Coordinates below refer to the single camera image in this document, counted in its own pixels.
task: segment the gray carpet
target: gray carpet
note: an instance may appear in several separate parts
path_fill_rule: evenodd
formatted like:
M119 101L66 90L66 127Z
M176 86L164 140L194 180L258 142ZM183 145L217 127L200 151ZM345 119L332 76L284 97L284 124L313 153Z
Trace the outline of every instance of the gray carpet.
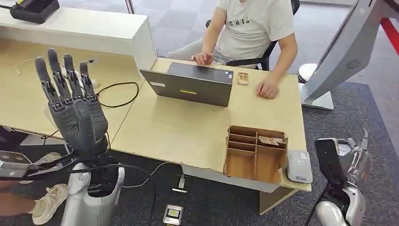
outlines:
M314 174L311 193L297 192L267 214L259 216L258 191L189 177L185 187L188 193L179 194L172 192L171 188L177 185L180 167L165 165L144 187L122 190L119 205L114 213L113 225L164 226L162 218L166 204L177 204L184 207L183 226L301 226L325 186L325 180L318 171L314 140L322 137L353 137L359 140L363 126L369 130L369 151L375 160L367 183L368 187L364 190L368 202L363 226L398 225L399 161L370 89L367 85L343 83L334 90L333 95L334 111L309 108L303 110L307 146ZM47 145L41 154L56 149L63 151L63 146ZM20 149L20 151L32 160L39 158L39 152L32 149ZM155 160L124 153L113 154L123 163L134 164L149 171L159 164ZM141 180L142 175L128 171L125 184L138 184ZM60 181L66 181L66 177L18 186L12 191L39 197L45 193L46 186ZM154 213L150 220L154 201ZM48 226L60 225L63 208L64 206L60 207ZM27 214L0 218L0 226L10 225L29 226L33 223ZM319 223L313 219L311 225Z

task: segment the robot finger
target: robot finger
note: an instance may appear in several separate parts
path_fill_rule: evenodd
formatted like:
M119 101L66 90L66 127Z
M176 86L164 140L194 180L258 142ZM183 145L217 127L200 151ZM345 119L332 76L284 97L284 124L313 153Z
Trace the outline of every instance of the robot finger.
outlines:
M53 73L53 79L57 85L58 92L60 93L60 99L63 104L72 105L71 93L69 92L66 80L62 75L57 53L53 48L48 49L47 53L48 61L50 62L51 72Z
M75 72L75 68L73 67L73 59L71 55L69 54L64 55L64 64L66 69L66 76L69 81L69 86L71 87L72 90L72 98L74 100L82 99L83 93L80 87L78 76Z
M80 75L82 78L83 88L86 92L86 98L88 98L90 101L97 100L96 94L94 93L93 84L88 75L87 62L80 63Z
M50 77L47 72L46 62L42 57L35 59L36 71L41 82L41 88L44 91L48 99L48 105L53 107L54 111L58 111L64 108L60 98L58 97L57 91L51 83Z

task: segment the white sneaker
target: white sneaker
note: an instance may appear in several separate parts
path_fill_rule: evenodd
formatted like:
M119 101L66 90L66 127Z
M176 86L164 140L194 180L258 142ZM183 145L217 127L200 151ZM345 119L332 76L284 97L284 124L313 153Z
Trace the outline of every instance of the white sneaker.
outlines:
M43 164L43 163L48 163L48 162L55 161L55 160L60 159L60 158L61 158L61 155L59 153L51 152L51 153L48 153L45 156L43 156L41 159L37 160L34 164L35 165L40 165L40 164ZM20 181L19 183L23 184L23 185L26 185L26 184L30 184L32 182L33 182L33 180L23 180L23 181Z
M57 208L65 201L68 197L68 185L59 184L54 185L52 188L46 188L47 194L41 199L46 203L46 210L38 217L32 215L34 224L43 225L47 223L56 212Z

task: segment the wooden compartment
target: wooden compartment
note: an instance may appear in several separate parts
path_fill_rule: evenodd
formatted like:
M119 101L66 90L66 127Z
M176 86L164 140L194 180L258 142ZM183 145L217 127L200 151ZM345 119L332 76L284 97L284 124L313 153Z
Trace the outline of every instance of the wooden compartment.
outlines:
M229 141L256 145L255 137L248 137L244 135L229 134Z
M254 179L255 152L227 149L224 174L229 177Z
M251 151L254 152L256 145L250 145L250 144L244 144L244 143L238 143L238 142L232 142L229 141L228 148L233 148L233 149L238 149L238 150L245 150L245 151Z
M244 135L247 137L256 137L257 130L255 128L246 128L241 126L231 126L229 128L230 134Z
M285 133L241 126L230 126L228 132L224 174L279 184L287 161ZM262 143L259 136L279 138L278 145Z
M278 184L280 169L286 165L287 151L281 148L257 146L255 180Z

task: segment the office chair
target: office chair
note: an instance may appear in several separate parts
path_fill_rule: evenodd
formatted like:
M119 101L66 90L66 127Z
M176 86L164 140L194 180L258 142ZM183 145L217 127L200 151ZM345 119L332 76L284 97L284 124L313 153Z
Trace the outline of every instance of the office chair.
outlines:
M300 6L299 0L291 0L291 7L292 7L292 11L293 11L294 15L298 11L299 6ZM211 23L211 20L208 20L206 22L205 26L208 28L210 23ZM269 69L270 69L269 57L270 57L270 54L273 51L273 48L276 45L276 43L277 43L277 41L272 41L261 58L233 60L233 61L228 62L226 65L235 67L235 66L242 66L242 65L261 64L262 70L269 71Z

